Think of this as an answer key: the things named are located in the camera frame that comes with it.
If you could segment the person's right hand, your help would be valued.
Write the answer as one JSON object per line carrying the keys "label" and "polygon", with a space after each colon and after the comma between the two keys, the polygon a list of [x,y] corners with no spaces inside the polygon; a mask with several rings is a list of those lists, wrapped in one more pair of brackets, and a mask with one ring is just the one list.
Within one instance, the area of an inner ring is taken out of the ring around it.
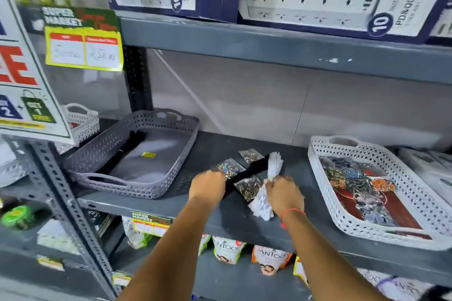
{"label": "person's right hand", "polygon": [[299,186],[281,186],[266,188],[268,201],[274,213],[283,218],[288,212],[305,213],[304,196]]}

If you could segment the person's left hand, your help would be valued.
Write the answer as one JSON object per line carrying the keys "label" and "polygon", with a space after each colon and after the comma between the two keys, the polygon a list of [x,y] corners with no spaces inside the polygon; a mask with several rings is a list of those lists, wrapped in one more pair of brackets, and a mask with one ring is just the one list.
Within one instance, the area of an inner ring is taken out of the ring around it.
{"label": "person's left hand", "polygon": [[201,172],[192,180],[189,189],[188,204],[214,210],[223,199],[226,182],[209,182],[206,172]]}

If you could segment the black tray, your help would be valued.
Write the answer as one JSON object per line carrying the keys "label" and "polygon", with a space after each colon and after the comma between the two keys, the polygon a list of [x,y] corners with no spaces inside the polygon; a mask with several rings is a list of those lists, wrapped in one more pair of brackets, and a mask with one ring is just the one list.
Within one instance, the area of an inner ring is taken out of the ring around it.
{"label": "black tray", "polygon": [[223,198],[227,197],[232,192],[239,193],[239,191],[234,186],[234,183],[236,183],[242,179],[249,178],[253,175],[258,176],[259,173],[266,171],[268,168],[268,158],[269,158],[269,155],[265,156],[263,159],[261,159],[259,161],[255,161],[255,162],[251,163],[247,168],[245,168],[246,171],[237,174],[235,177],[233,177],[231,179],[228,179],[226,182],[226,191],[225,191],[225,195],[223,196]]}

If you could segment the white paper tag bundle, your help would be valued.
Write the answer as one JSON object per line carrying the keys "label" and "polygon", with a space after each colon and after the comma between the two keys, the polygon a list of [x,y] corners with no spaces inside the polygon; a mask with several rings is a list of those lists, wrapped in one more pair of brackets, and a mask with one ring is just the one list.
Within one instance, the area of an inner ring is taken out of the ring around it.
{"label": "white paper tag bundle", "polygon": [[[273,182],[274,178],[279,175],[281,168],[283,166],[283,159],[279,152],[271,152],[268,158],[268,178],[265,182]],[[263,182],[255,198],[248,205],[249,209],[252,211],[253,215],[262,218],[264,221],[268,222],[274,217],[274,212],[268,201],[268,195],[266,190],[266,184]]]}

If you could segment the person's right forearm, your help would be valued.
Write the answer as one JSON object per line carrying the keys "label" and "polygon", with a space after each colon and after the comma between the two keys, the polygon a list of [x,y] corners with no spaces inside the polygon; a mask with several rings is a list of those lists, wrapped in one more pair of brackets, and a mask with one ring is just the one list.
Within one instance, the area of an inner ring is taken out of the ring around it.
{"label": "person's right forearm", "polygon": [[306,214],[288,212],[281,221],[306,272],[314,301],[390,301],[332,247]]}

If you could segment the white green snack pouch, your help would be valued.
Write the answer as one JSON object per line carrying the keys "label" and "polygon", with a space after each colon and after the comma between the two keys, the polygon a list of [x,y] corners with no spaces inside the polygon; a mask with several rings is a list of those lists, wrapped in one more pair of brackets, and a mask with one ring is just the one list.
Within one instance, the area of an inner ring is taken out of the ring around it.
{"label": "white green snack pouch", "polygon": [[237,240],[212,236],[213,253],[218,261],[227,264],[237,264],[243,248],[247,243]]}
{"label": "white green snack pouch", "polygon": [[149,241],[151,241],[154,236],[135,230],[132,218],[122,216],[121,220],[129,246],[135,250],[147,247]]}
{"label": "white green snack pouch", "polygon": [[212,238],[211,235],[208,234],[202,234],[201,241],[198,249],[198,257],[206,250],[208,242]]}

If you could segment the white orange snack pouch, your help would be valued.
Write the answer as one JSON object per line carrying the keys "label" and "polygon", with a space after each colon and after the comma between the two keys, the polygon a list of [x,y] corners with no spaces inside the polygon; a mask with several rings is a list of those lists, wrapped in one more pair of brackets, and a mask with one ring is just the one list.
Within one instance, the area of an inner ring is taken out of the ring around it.
{"label": "white orange snack pouch", "polygon": [[287,266],[292,255],[283,250],[254,245],[251,262],[259,265],[264,276],[273,276]]}

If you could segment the white yellow snack pouch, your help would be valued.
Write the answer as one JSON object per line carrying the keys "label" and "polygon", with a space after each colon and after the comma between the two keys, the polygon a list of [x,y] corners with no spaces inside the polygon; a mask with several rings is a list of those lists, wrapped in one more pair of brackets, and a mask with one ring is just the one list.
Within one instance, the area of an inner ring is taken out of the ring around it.
{"label": "white yellow snack pouch", "polygon": [[304,284],[309,288],[308,278],[307,278],[306,272],[302,266],[299,256],[296,256],[296,258],[295,258],[293,275],[298,276],[304,282]]}

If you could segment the red card liner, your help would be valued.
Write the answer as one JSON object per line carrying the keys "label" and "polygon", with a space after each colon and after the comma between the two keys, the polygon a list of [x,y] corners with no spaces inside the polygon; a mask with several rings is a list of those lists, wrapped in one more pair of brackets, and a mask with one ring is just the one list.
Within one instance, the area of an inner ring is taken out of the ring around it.
{"label": "red card liner", "polygon": [[418,230],[422,229],[421,225],[415,220],[415,218],[410,214],[408,209],[403,205],[401,200],[395,194],[395,191],[389,192],[388,197],[389,197],[389,201],[387,203],[387,209],[389,210],[389,212],[392,215],[392,217],[394,218],[394,220],[399,224],[398,227],[418,229]]}

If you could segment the small white perforated basket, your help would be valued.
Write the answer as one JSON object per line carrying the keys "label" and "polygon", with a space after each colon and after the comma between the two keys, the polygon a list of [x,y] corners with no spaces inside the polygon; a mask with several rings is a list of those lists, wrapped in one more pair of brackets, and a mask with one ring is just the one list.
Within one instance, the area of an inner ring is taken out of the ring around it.
{"label": "small white perforated basket", "polygon": [[65,144],[54,142],[57,152],[61,155],[75,147],[79,147],[88,139],[91,139],[100,131],[99,113],[90,110],[78,103],[62,105],[65,119],[70,125],[71,132],[75,139],[75,144]]}

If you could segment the white cardboard box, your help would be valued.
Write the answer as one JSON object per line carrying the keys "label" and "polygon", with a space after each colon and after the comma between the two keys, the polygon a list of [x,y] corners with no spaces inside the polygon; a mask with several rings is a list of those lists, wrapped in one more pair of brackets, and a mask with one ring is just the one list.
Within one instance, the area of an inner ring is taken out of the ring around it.
{"label": "white cardboard box", "polygon": [[452,207],[452,155],[401,148],[398,157]]}

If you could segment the large white perforated basket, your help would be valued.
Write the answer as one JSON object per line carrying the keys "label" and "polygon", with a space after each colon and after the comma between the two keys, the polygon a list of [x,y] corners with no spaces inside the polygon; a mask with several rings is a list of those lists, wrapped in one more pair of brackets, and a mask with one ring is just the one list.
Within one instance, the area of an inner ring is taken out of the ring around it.
{"label": "large white perforated basket", "polygon": [[[320,156],[351,157],[382,169],[395,184],[395,194],[422,229],[375,225],[349,214],[336,197]],[[317,135],[310,138],[308,158],[332,221],[345,234],[434,251],[452,248],[452,207],[390,150],[349,136]]]}

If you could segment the white purple snack pouch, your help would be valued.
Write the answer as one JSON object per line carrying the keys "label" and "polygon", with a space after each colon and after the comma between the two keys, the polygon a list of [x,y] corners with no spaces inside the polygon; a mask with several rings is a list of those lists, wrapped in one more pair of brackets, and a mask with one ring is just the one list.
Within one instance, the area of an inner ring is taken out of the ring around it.
{"label": "white purple snack pouch", "polygon": [[374,287],[393,301],[419,301],[421,296],[434,287],[431,283],[388,275],[374,270],[358,268]]}

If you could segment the yellow price label card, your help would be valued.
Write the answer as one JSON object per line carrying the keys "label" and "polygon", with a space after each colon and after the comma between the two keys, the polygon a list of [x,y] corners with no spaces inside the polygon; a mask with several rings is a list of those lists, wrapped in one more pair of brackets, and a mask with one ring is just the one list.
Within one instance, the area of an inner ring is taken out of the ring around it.
{"label": "yellow price label card", "polygon": [[115,11],[42,6],[46,64],[122,71],[123,47]]}

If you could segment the green round tin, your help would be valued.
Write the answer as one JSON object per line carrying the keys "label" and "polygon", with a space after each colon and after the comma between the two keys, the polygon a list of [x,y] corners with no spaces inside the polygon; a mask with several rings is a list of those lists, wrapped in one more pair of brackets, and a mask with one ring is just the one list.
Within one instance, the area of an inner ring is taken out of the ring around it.
{"label": "green round tin", "polygon": [[0,223],[12,230],[28,230],[36,222],[35,214],[30,206],[20,205],[4,213]]}

